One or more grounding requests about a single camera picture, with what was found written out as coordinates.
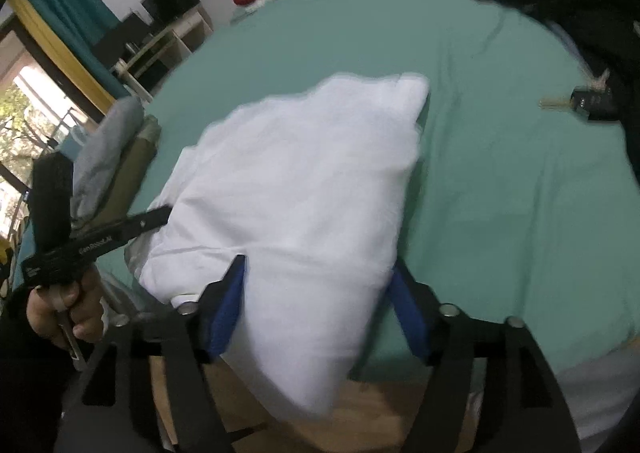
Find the person left hand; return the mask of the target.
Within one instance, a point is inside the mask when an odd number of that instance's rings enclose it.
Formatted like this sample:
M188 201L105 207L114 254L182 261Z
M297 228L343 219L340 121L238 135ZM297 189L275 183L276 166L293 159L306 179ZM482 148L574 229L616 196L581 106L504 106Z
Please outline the person left hand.
M76 339L97 343L104 332L102 297L100 273L91 265L79 282L61 287L58 295L47 288L33 289L27 301L27 321L38 336L64 348L65 334L58 324L64 315Z

